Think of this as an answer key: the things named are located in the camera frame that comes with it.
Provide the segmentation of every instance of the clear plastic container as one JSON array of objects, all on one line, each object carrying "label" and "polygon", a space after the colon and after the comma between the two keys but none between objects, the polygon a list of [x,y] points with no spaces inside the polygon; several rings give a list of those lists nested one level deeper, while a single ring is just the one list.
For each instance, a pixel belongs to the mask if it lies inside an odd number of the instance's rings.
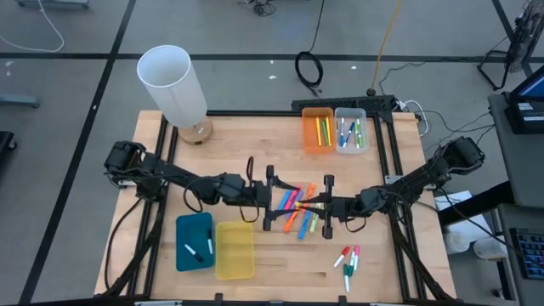
[{"label": "clear plastic container", "polygon": [[215,228],[215,277],[241,280],[255,275],[253,226],[242,221],[222,222]]},{"label": "clear plastic container", "polygon": [[[328,120],[330,135],[323,133],[323,120]],[[334,152],[336,143],[336,134],[334,133],[334,112],[330,107],[307,107],[303,109],[303,146],[304,151],[309,154],[328,154]]]},{"label": "clear plastic container", "polygon": [[[343,137],[342,137],[342,118],[343,118]],[[336,149],[342,154],[358,154],[368,149],[368,132],[366,131],[366,111],[358,108],[338,107],[334,110],[334,121],[336,129]],[[357,133],[357,123],[360,125],[360,137]],[[349,129],[354,124],[354,129],[349,135]]]}]

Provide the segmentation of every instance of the white lamp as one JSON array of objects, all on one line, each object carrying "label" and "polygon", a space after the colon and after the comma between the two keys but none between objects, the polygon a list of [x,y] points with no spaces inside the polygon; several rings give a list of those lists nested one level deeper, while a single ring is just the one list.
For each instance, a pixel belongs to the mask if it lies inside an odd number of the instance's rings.
[{"label": "white lamp", "polygon": [[179,137],[200,145],[212,135],[207,104],[190,56],[176,46],[159,46],[139,59],[138,77]]}]

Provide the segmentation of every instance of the yellow cable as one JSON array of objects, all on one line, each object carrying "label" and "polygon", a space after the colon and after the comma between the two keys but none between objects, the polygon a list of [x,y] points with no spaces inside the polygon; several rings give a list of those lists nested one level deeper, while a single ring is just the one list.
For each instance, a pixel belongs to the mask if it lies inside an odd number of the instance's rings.
[{"label": "yellow cable", "polygon": [[382,59],[382,53],[383,53],[383,50],[385,49],[385,43],[387,42],[389,38],[389,34],[391,34],[391,30],[393,29],[394,22],[397,20],[397,15],[399,14],[401,5],[402,5],[402,0],[399,0],[397,2],[397,7],[394,10],[393,17],[389,21],[388,31],[385,32],[385,36],[383,37],[382,46],[380,47],[380,53],[377,54],[376,69],[374,70],[374,77],[372,78],[372,86],[371,86],[372,90],[374,89],[374,85],[376,85],[377,73],[380,70],[380,60]]}]

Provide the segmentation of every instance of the yellow plastic bin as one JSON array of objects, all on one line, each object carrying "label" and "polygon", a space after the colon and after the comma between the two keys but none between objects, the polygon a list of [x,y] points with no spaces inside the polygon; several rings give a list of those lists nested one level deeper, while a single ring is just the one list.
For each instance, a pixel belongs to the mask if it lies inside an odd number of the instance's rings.
[{"label": "yellow plastic bin", "polygon": [[222,222],[215,228],[215,276],[240,280],[255,275],[253,226],[245,222]]}]

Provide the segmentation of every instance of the wooden tabletop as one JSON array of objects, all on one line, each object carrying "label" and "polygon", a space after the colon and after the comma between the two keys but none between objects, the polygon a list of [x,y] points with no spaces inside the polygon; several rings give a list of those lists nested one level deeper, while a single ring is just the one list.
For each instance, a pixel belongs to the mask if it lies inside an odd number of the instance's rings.
[{"label": "wooden tabletop", "polygon": [[[142,111],[133,141],[154,151],[161,112]],[[335,175],[333,195],[354,196],[361,189],[383,184],[376,135],[371,119],[368,120],[370,148],[359,155],[325,156],[307,155],[302,147],[302,124],[299,117],[211,117],[214,132],[211,140],[200,146],[179,141],[174,163],[199,175],[240,173],[245,176],[247,158],[254,156],[254,179],[264,180],[267,165],[275,166],[275,173],[289,184],[301,184],[306,190],[311,182],[317,184],[315,192],[324,190],[323,176]],[[402,167],[408,173],[424,162],[416,119],[413,114],[394,113]],[[382,126],[388,151],[388,166],[393,170],[393,157],[389,148],[387,128]],[[162,157],[166,159],[167,144]],[[161,246],[156,264],[155,280],[151,293],[154,299],[212,300],[216,292],[222,292],[225,300],[283,300],[307,302],[334,302],[339,295],[346,295],[350,302],[401,302],[399,278],[393,251],[393,240],[387,216],[374,213],[367,219],[366,227],[358,233],[349,233],[343,224],[333,221],[333,239],[321,237],[320,227],[297,238],[301,218],[293,225],[292,232],[283,231],[285,218],[272,224],[272,231],[264,232],[262,220],[254,225],[255,275],[249,280],[217,280],[214,268],[193,272],[178,272],[175,265],[175,220],[191,211],[182,200],[183,189],[171,185],[162,229]],[[275,190],[273,208],[276,208],[284,190]],[[135,202],[134,188],[122,190],[117,201],[112,227]],[[433,196],[424,193],[422,202],[432,204]],[[196,205],[191,197],[189,202]],[[126,267],[133,256],[143,205],[131,213],[120,226],[111,251],[109,278],[112,282]],[[213,222],[241,220],[237,207],[223,204],[205,206]],[[436,212],[415,205],[412,207],[414,229],[420,258],[435,280],[451,296],[455,296],[450,266]],[[253,218],[255,209],[245,208],[247,218]],[[350,228],[356,228],[363,220],[356,220]],[[342,249],[360,245],[358,270],[350,279],[351,292],[344,291],[343,273],[332,265]],[[139,273],[137,292],[142,292],[147,259]],[[406,266],[411,276],[412,269]],[[100,270],[95,291],[103,292],[104,263]],[[414,281],[410,277],[411,295],[415,298]]]}]

